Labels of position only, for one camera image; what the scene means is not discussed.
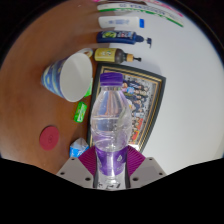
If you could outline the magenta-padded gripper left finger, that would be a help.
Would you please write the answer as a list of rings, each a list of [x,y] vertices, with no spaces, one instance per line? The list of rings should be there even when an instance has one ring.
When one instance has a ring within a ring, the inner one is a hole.
[[[71,157],[58,171],[57,176],[84,188],[94,188],[97,172],[95,147],[87,149],[79,157]]]

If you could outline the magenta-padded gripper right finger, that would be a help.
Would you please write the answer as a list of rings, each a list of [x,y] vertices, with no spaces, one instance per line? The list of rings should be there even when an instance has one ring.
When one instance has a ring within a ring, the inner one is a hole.
[[[127,189],[146,186],[165,176],[165,171],[153,157],[145,157],[133,147],[128,147],[125,173]]]

